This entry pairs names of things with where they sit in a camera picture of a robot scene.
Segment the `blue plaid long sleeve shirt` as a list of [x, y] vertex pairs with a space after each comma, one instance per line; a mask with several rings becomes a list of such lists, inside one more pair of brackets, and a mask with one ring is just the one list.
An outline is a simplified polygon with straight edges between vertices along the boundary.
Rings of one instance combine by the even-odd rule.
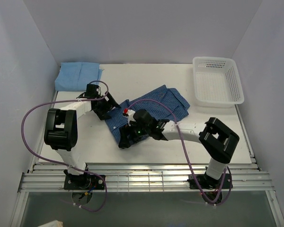
[[166, 85], [162, 85], [132, 101], [126, 99], [120, 106], [120, 108], [111, 110], [109, 112], [111, 119], [105, 121], [116, 143], [120, 141], [119, 129], [127, 124], [127, 119], [122, 116], [124, 109], [130, 108], [134, 111], [145, 109], [156, 120], [176, 119], [179, 122], [189, 115], [190, 104], [176, 88], [168, 88]]

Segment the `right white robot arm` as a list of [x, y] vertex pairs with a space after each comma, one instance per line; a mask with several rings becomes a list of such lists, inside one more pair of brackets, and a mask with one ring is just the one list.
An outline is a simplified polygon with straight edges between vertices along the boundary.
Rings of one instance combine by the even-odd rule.
[[211, 159], [205, 173], [196, 178], [205, 189], [215, 188], [221, 183], [221, 176], [240, 140], [233, 130], [214, 117], [204, 124], [179, 123], [168, 119], [157, 120], [144, 109], [125, 109], [123, 116], [127, 118], [127, 124], [119, 129], [119, 148], [129, 148], [146, 136], [155, 140], [184, 140], [202, 144]]

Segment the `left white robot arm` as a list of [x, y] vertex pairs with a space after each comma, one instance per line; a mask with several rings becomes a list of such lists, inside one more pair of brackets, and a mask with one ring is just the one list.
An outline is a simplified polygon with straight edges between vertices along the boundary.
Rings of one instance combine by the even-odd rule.
[[64, 163], [69, 165], [64, 173], [70, 182], [81, 189], [86, 189], [90, 186], [91, 178], [87, 173], [79, 171], [79, 169], [87, 171], [88, 165], [75, 148], [78, 141], [77, 121], [91, 111], [101, 121], [108, 120], [111, 118], [108, 112], [121, 106], [108, 91], [102, 95], [100, 86], [95, 84], [87, 84], [86, 91], [77, 98], [78, 101], [67, 106], [48, 110], [44, 142], [60, 155]]

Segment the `folded light blue shirt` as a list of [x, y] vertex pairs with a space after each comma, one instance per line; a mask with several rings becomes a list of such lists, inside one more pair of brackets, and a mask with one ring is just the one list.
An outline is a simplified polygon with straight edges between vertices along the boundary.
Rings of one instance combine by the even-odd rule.
[[100, 80], [102, 69], [99, 63], [62, 62], [56, 78], [56, 91], [85, 91], [87, 84]]

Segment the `white plastic basket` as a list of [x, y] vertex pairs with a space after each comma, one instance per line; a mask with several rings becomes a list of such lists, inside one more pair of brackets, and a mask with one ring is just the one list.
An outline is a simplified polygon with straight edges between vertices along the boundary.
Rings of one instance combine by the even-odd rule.
[[193, 58], [196, 102], [200, 106], [229, 108], [244, 102], [236, 62], [222, 57]]

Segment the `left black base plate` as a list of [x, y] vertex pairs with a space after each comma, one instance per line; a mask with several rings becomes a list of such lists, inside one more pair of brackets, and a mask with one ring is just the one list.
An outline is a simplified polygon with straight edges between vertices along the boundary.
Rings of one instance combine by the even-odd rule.
[[94, 188], [94, 190], [104, 190], [104, 180], [105, 175], [99, 176], [95, 175], [67, 175], [64, 181], [64, 190], [89, 190]]

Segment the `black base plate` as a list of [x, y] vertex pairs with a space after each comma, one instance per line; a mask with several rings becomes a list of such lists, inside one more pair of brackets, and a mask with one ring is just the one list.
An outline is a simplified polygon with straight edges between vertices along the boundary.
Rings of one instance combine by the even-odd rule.
[[[206, 174], [197, 174], [195, 176], [202, 189], [208, 189], [208, 190], [219, 189], [220, 184], [222, 183], [222, 176], [220, 177], [219, 180], [215, 180], [207, 176]], [[231, 177], [230, 174], [225, 174], [222, 189], [229, 189], [233, 187], [230, 177]], [[189, 182], [190, 189], [198, 189], [198, 186], [192, 174], [188, 176], [187, 181]]]
[[67, 175], [64, 181], [64, 190], [89, 190], [94, 188], [94, 190], [104, 190], [104, 180], [105, 175], [99, 176], [95, 175]]

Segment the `aluminium rail frame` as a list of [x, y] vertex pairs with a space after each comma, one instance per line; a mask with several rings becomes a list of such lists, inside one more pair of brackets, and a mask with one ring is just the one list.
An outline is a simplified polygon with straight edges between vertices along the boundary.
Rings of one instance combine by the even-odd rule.
[[[284, 227], [275, 189], [266, 171], [257, 166], [254, 156], [250, 164], [230, 164], [234, 191], [264, 191], [268, 199], [275, 223]], [[33, 159], [28, 173], [21, 177], [16, 207], [10, 226], [21, 224], [30, 192], [63, 192], [65, 166], [39, 162]], [[187, 192], [186, 181], [190, 174], [189, 167], [184, 164], [91, 164], [91, 169], [106, 175], [109, 192]]]

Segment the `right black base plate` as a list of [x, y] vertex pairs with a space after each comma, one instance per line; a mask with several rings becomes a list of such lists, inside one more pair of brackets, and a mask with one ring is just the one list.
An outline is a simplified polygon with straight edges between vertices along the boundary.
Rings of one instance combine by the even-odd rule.
[[[215, 180], [207, 176], [206, 174], [197, 174], [195, 176], [202, 189], [208, 189], [208, 190], [219, 189], [220, 184], [222, 183], [222, 176], [220, 177], [219, 180]], [[222, 189], [229, 189], [233, 187], [230, 177], [231, 177], [230, 174], [225, 174]], [[198, 189], [198, 186], [192, 174], [188, 176], [187, 181], [189, 182], [190, 189]]]

